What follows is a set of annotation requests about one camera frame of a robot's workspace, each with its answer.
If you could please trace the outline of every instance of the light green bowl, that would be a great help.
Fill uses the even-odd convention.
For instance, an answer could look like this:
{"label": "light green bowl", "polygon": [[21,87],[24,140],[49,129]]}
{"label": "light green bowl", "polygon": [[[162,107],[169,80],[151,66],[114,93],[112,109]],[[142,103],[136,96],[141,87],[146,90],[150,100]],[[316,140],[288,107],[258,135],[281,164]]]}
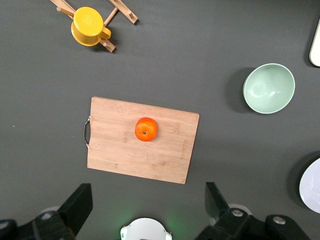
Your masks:
{"label": "light green bowl", "polygon": [[290,102],[294,92],[294,76],[288,68],[277,63],[256,68],[243,85],[246,103],[261,114],[280,111]]}

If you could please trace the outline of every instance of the white object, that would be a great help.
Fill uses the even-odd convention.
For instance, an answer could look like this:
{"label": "white object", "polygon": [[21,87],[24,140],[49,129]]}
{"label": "white object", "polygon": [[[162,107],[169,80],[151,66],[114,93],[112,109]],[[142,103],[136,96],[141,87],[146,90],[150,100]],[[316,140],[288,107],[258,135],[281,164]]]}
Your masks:
{"label": "white object", "polygon": [[320,158],[314,161],[302,175],[299,191],[304,204],[320,214]]}
{"label": "white object", "polygon": [[139,218],[124,226],[120,231],[121,240],[172,240],[164,226],[152,218]]}
{"label": "white object", "polygon": [[320,20],[315,31],[314,40],[311,46],[310,61],[313,65],[320,67]]}

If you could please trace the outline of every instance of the wooden stick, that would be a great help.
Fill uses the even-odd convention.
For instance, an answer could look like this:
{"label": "wooden stick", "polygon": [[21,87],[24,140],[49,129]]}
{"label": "wooden stick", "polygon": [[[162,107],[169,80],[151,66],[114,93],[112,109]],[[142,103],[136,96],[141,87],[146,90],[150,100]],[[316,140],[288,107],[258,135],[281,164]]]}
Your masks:
{"label": "wooden stick", "polygon": [[74,13],[73,13],[73,12],[67,11],[67,10],[65,10],[65,9],[63,9],[63,8],[61,8],[61,7],[57,7],[56,10],[57,10],[58,12],[61,12],[61,13],[63,13],[63,14],[66,14],[66,15],[68,15],[68,16],[71,16],[71,17],[74,16]]}
{"label": "wooden stick", "polygon": [[104,21],[103,25],[107,26],[110,21],[114,18],[114,16],[116,15],[116,13],[119,11],[119,9],[117,7],[115,7],[112,12],[110,13],[110,15],[107,17],[107,19]]}
{"label": "wooden stick", "polygon": [[61,2],[63,2],[65,5],[67,5],[67,6],[70,8],[71,11],[73,11],[73,12],[76,11],[69,3],[67,3],[65,0],[61,0]]}
{"label": "wooden stick", "polygon": [[128,11],[128,14],[131,19],[134,19],[135,16],[132,14],[132,11]]}
{"label": "wooden stick", "polygon": [[102,44],[102,46],[104,46],[110,53],[112,53],[116,49],[116,46],[105,38],[100,40],[100,44]]}
{"label": "wooden stick", "polygon": [[133,24],[136,23],[138,17],[121,1],[121,0],[109,0],[119,11]]}

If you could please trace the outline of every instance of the white round object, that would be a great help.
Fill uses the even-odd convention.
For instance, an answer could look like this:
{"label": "white round object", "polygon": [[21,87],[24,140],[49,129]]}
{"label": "white round object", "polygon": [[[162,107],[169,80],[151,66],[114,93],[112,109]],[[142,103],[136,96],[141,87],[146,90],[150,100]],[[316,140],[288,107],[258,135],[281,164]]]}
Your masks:
{"label": "white round object", "polygon": [[320,214],[320,158],[314,161],[302,175],[299,191],[304,204]]}
{"label": "white round object", "polygon": [[172,240],[164,226],[152,218],[143,217],[134,220],[120,231],[121,240]]}

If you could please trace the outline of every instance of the white plate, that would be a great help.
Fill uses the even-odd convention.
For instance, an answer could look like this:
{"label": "white plate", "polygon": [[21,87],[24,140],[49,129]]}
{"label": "white plate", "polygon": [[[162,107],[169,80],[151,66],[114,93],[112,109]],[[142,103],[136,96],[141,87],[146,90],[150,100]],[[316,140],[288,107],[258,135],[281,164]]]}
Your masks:
{"label": "white plate", "polygon": [[299,191],[304,204],[320,214],[320,158],[305,170],[300,180]]}
{"label": "white plate", "polygon": [[314,40],[311,46],[309,58],[311,63],[320,67],[320,20],[315,31]]}

